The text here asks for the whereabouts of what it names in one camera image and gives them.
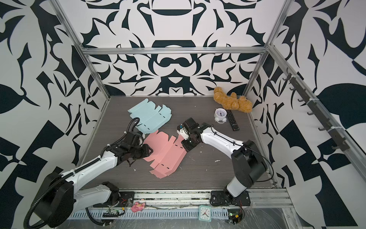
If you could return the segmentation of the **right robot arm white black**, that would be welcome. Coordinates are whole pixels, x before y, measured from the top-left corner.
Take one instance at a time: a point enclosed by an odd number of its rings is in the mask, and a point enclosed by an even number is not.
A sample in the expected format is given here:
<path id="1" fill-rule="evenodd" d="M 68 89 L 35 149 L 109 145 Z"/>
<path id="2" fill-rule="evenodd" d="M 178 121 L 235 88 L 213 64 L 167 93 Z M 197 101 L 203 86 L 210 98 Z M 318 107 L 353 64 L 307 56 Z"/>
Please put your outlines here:
<path id="1" fill-rule="evenodd" d="M 177 133 L 184 139 L 183 148 L 189 152 L 201 143 L 210 145 L 227 155 L 233 165 L 234 178 L 224 192 L 230 198 L 239 197 L 267 172 L 269 161 L 258 152 L 253 141 L 240 141 L 217 131 L 207 123 L 198 124 L 192 118 L 177 126 Z"/>

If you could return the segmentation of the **brown teddy bear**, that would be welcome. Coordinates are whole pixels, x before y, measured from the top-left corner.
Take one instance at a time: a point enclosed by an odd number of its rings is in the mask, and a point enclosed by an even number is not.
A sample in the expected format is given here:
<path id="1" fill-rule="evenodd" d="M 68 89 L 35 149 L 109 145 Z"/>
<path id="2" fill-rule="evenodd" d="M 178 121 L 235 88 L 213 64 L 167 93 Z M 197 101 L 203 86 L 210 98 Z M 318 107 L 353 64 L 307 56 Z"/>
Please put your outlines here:
<path id="1" fill-rule="evenodd" d="M 213 92 L 214 101 L 226 110 L 237 110 L 243 113 L 250 113 L 252 111 L 253 104 L 245 96 L 237 97 L 235 92 L 232 92 L 228 96 L 221 87 L 216 87 Z"/>

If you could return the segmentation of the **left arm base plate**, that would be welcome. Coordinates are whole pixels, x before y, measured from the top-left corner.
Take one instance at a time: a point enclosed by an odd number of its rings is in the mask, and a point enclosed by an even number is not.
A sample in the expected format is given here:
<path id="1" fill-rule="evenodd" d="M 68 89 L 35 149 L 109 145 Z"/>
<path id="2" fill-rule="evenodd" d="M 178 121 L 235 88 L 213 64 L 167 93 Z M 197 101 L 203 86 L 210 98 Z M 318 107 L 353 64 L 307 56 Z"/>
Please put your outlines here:
<path id="1" fill-rule="evenodd" d="M 93 205 L 94 208 L 114 208 L 114 207 L 130 207 L 134 200 L 135 192 L 133 191 L 116 191 L 112 192 L 105 203 Z"/>

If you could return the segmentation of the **pink small toy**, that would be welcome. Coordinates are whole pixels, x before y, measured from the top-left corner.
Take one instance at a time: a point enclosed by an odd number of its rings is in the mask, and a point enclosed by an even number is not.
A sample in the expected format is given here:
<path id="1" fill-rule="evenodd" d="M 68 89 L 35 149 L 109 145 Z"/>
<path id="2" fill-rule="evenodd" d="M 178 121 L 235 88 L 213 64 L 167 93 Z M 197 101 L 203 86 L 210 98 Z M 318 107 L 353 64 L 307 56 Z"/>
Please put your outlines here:
<path id="1" fill-rule="evenodd" d="M 131 207 L 133 213 L 143 211 L 145 209 L 145 203 L 135 202 Z"/>

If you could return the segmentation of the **light blue flat paper box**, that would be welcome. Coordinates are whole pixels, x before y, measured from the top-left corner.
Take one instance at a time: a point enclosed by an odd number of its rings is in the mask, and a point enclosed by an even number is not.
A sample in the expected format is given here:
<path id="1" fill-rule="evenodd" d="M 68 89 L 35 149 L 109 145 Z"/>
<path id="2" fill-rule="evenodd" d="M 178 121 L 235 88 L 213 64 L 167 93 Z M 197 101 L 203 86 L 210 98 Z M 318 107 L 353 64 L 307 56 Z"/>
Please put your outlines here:
<path id="1" fill-rule="evenodd" d="M 165 125 L 172 117 L 172 111 L 166 105 L 156 106 L 147 98 L 128 110 L 131 118 L 139 118 L 137 129 L 143 134 L 151 134 Z"/>

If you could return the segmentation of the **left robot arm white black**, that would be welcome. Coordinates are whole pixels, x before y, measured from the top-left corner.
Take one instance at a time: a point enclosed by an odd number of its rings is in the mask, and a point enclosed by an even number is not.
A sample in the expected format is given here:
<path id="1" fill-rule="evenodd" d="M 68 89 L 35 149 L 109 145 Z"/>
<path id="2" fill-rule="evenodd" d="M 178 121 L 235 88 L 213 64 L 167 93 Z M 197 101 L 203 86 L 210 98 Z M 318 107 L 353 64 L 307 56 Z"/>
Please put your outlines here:
<path id="1" fill-rule="evenodd" d="M 107 145 L 95 159 L 62 174 L 52 172 L 44 179 L 33 200 L 23 222 L 24 228 L 39 229 L 46 225 L 54 228 L 81 209 L 87 210 L 96 204 L 118 205 L 120 192 L 111 182 L 90 189 L 83 187 L 125 161 L 136 161 L 152 153 L 153 149 L 144 143 L 141 134 L 129 131 L 121 139 Z"/>

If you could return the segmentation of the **pink paper box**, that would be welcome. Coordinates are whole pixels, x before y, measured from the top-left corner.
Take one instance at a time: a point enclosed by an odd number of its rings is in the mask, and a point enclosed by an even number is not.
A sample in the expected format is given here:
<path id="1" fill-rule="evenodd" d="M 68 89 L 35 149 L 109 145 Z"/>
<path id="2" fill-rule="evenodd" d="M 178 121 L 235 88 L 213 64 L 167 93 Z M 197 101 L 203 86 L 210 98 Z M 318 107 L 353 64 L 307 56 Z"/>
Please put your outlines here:
<path id="1" fill-rule="evenodd" d="M 153 168 L 150 171 L 151 174 L 157 178 L 164 178 L 178 169 L 187 154 L 182 145 L 183 140 L 184 138 L 181 135 L 169 137 L 167 133 L 159 131 L 148 135 L 144 143 L 153 152 L 144 160 L 151 162 L 150 167 Z"/>

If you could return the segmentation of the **white alarm clock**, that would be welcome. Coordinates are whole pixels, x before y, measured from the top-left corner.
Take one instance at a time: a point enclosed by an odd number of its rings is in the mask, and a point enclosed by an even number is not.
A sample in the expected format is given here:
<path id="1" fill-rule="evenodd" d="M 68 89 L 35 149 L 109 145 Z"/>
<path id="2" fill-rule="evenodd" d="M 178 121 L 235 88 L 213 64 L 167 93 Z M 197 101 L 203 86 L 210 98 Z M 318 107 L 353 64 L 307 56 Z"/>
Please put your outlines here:
<path id="1" fill-rule="evenodd" d="M 214 113 L 214 120 L 219 124 L 223 124 L 227 121 L 227 111 L 223 108 L 217 108 Z"/>

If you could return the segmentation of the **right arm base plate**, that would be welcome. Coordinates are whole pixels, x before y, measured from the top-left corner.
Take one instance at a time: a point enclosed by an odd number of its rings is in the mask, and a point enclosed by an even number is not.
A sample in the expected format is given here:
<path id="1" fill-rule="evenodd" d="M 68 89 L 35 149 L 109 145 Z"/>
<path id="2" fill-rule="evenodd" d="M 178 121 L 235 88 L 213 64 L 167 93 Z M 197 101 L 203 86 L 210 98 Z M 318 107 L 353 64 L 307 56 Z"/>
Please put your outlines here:
<path id="1" fill-rule="evenodd" d="M 212 206 L 250 206 L 249 193 L 245 190 L 238 197 L 233 197 L 226 190 L 211 191 L 210 204 Z"/>

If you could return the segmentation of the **small circuit board right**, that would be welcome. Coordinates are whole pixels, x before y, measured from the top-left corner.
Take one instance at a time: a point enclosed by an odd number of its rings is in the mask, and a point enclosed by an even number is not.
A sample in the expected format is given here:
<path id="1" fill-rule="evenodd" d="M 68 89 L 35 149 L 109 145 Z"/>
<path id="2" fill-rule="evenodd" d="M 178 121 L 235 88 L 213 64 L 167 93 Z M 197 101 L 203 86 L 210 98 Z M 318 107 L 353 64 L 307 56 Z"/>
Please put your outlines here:
<path id="1" fill-rule="evenodd" d="M 236 225 L 240 223 L 245 217 L 245 212 L 242 208 L 240 209 L 229 209 L 228 210 L 228 223 Z"/>

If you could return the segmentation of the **small circuit board left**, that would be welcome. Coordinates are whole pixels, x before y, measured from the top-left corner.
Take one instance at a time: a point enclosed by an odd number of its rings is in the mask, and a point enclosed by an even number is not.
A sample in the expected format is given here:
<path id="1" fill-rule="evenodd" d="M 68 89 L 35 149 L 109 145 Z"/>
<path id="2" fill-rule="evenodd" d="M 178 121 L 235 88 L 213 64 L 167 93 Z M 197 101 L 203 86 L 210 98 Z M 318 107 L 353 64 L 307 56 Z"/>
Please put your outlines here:
<path id="1" fill-rule="evenodd" d="M 103 218 L 118 218 L 125 214 L 125 209 L 122 208 L 121 210 L 113 210 L 109 209 L 103 213 Z"/>

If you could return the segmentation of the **black wall hook rack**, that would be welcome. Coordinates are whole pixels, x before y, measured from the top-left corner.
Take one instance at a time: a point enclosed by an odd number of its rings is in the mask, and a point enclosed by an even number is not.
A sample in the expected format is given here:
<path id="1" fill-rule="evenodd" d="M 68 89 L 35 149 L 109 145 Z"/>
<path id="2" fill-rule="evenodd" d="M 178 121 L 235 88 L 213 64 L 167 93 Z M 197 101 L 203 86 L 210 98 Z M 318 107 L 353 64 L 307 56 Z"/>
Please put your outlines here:
<path id="1" fill-rule="evenodd" d="M 301 99 L 298 99 L 298 102 L 304 103 L 310 108 L 311 111 L 307 114 L 314 115 L 318 119 L 321 124 L 321 127 L 319 127 L 318 130 L 326 131 L 331 136 L 336 145 L 335 147 L 332 146 L 332 148 L 334 150 L 340 149 L 342 151 L 350 149 L 347 138 L 345 134 L 342 133 L 343 128 L 336 124 L 335 121 L 331 120 L 331 114 L 326 110 L 320 99 L 318 99 L 304 83 L 302 78 L 299 75 L 289 73 L 287 68 L 287 76 L 283 80 L 289 81 L 293 86 L 290 90 L 296 91 L 300 95 Z"/>

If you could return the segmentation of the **black remote control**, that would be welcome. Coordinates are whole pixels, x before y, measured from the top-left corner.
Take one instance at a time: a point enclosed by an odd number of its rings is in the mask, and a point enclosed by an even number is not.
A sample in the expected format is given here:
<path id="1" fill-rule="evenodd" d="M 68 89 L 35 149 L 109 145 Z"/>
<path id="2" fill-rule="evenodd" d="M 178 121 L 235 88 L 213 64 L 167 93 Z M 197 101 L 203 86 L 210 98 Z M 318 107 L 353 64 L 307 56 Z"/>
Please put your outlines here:
<path id="1" fill-rule="evenodd" d="M 237 122 L 234 118 L 234 115 L 232 114 L 232 111 L 231 110 L 226 110 L 226 112 L 227 112 L 226 117 L 227 117 L 227 120 L 230 123 L 230 126 L 231 126 L 232 130 L 233 131 L 239 131 L 240 128 L 239 128 L 239 126 L 238 126 L 238 124 L 237 124 Z"/>

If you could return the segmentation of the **teal square clock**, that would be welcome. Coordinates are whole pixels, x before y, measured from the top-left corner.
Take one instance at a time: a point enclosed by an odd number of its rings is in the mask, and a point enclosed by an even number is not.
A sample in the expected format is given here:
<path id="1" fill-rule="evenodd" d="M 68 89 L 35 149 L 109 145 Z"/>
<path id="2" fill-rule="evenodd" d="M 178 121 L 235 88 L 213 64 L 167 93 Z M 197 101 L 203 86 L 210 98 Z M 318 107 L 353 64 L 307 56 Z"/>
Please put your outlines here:
<path id="1" fill-rule="evenodd" d="M 211 222 L 212 221 L 211 210 L 212 209 L 210 206 L 200 205 L 198 219 L 200 221 Z"/>

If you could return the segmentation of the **small circuit board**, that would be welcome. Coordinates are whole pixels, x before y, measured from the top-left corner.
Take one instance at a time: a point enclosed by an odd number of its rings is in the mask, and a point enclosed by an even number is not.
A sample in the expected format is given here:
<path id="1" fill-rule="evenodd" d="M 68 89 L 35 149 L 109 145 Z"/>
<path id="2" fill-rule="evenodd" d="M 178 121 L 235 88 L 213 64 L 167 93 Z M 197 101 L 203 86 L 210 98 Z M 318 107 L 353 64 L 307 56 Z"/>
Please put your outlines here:
<path id="1" fill-rule="evenodd" d="M 125 214 L 125 209 L 122 208 L 121 210 L 113 210 L 109 209 L 103 213 L 103 218 L 118 218 Z"/>
<path id="2" fill-rule="evenodd" d="M 236 225 L 240 223 L 245 217 L 245 212 L 242 208 L 240 209 L 229 209 L 228 210 L 228 223 Z"/>

